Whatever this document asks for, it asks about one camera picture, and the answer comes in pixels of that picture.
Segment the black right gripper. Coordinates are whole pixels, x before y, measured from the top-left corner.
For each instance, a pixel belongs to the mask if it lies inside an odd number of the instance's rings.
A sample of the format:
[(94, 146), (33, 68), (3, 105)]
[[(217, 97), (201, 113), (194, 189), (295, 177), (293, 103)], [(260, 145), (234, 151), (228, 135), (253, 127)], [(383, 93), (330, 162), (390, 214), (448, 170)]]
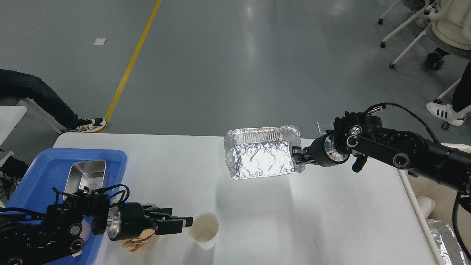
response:
[(311, 146), (304, 148), (293, 146), (291, 148), (291, 156), (293, 156), (293, 161), (296, 165), (314, 164), (322, 167), (343, 164), (350, 157), (337, 151), (332, 134), (325, 134), (322, 137), (316, 138)]

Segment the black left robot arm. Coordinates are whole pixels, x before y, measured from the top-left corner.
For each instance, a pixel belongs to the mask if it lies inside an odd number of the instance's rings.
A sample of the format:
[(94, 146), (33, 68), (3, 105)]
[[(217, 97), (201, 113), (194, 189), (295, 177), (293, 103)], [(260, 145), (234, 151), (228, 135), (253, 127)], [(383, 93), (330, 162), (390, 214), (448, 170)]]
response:
[(119, 184), (66, 193), (53, 187), (56, 200), (45, 213), (24, 208), (1, 208), (1, 264), (43, 265), (80, 252), (84, 216), (92, 218), (94, 235), (107, 233), (112, 241), (137, 238), (143, 231), (179, 234), (193, 225), (192, 216), (172, 215), (172, 208), (128, 202), (129, 188), (110, 195)]

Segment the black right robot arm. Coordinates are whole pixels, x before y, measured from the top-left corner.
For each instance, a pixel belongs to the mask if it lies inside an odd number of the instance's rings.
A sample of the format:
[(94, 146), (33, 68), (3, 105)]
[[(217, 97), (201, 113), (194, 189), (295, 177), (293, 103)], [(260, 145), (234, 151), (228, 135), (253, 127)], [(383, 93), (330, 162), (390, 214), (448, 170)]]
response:
[(389, 103), (379, 103), (363, 112), (345, 112), (333, 122), (324, 136), (310, 146), (293, 146), (291, 157), (297, 165), (315, 164), (331, 167), (343, 164), (350, 156), (356, 158), (352, 170), (360, 172), (368, 158), (414, 177), (425, 177), (456, 191), (452, 210), (452, 228), (467, 258), (470, 252), (458, 230), (457, 214), (461, 207), (470, 212), (471, 156), (470, 153), (441, 144), (430, 127), (424, 123), (431, 140), (412, 131), (399, 131), (382, 126), (374, 116)]

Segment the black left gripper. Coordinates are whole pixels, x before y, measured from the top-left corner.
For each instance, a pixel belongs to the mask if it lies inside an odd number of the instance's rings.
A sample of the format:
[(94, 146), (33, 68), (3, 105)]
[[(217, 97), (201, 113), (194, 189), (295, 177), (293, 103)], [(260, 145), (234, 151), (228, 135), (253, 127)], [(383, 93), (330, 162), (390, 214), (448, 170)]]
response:
[[(193, 225), (193, 216), (172, 216), (172, 208), (143, 206), (138, 202), (125, 202), (109, 209), (107, 236), (112, 241), (135, 239), (151, 226), (156, 235), (182, 233)], [(150, 224), (146, 218), (155, 218)]]

